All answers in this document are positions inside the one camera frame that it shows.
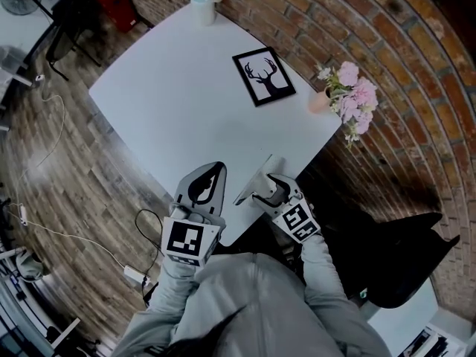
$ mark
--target antler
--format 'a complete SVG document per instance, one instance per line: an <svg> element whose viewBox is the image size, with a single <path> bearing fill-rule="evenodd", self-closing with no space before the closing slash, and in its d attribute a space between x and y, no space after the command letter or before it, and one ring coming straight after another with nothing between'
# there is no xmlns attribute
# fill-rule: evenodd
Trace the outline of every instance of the antler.
<svg viewBox="0 0 476 357"><path fill-rule="evenodd" d="M270 59L265 58L265 61L266 61L266 63L267 63L268 65L271 66L271 73L270 73L270 74L265 70L266 73L267 73L267 75L268 75L268 77L270 77L271 75L273 75L274 73L276 73L276 71L277 71L277 66L276 66L276 65L274 64L274 62L271 61Z"/></svg>
<svg viewBox="0 0 476 357"><path fill-rule="evenodd" d="M259 73L258 73L258 77L255 77L253 75L253 69L250 68L249 62L245 65L245 72L246 72L246 75L248 75L248 78L250 80L258 80L258 82L263 83L263 78L260 76Z"/></svg>

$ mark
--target jacket sleeve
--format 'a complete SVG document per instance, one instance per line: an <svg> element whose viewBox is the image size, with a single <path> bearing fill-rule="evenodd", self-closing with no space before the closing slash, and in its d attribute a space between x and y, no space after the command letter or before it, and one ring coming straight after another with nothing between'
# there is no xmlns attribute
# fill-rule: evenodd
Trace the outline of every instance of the jacket sleeve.
<svg viewBox="0 0 476 357"><path fill-rule="evenodd" d="M157 354L169 346L170 333L180 322L187 299L196 288L195 272L196 267L164 258L149 308L134 315L112 357L133 356L146 348Z"/></svg>
<svg viewBox="0 0 476 357"><path fill-rule="evenodd" d="M346 356L390 357L379 334L344 294L320 234L303 244L305 300Z"/></svg>

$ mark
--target pink vase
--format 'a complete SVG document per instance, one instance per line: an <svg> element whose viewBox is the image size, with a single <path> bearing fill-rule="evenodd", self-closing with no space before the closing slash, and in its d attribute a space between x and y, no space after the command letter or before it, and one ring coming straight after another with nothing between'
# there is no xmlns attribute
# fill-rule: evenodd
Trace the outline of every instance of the pink vase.
<svg viewBox="0 0 476 357"><path fill-rule="evenodd" d="M324 91L318 92L315 99L309 102L309 110L313 114L318 114L319 112L329 107L330 104L330 91L326 88Z"/></svg>

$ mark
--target flower bouquet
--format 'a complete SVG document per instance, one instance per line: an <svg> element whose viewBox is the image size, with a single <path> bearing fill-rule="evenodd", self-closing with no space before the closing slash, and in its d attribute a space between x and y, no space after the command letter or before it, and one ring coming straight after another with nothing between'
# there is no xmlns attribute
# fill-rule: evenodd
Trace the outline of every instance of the flower bouquet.
<svg viewBox="0 0 476 357"><path fill-rule="evenodd" d="M337 72L334 68L318 66L318 69L318 79L326 81L331 110L347 125L345 139L350 146L369 129L372 111L379 104L375 93L377 88L367 78L358 78L358 67L352 62L342 63Z"/></svg>

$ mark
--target brick wall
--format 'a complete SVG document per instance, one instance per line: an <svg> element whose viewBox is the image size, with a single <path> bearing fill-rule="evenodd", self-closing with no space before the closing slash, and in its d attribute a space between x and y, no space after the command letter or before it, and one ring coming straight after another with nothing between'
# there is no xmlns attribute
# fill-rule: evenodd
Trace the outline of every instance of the brick wall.
<svg viewBox="0 0 476 357"><path fill-rule="evenodd" d="M158 23L188 0L134 2ZM435 271L437 294L473 320L476 72L441 12L430 0L223 0L219 10L317 90L315 63L345 60L379 87L380 105L361 143L348 150L338 132L304 178L331 166L326 179L377 221L440 210L435 230L446 239L460 234L461 243Z"/></svg>

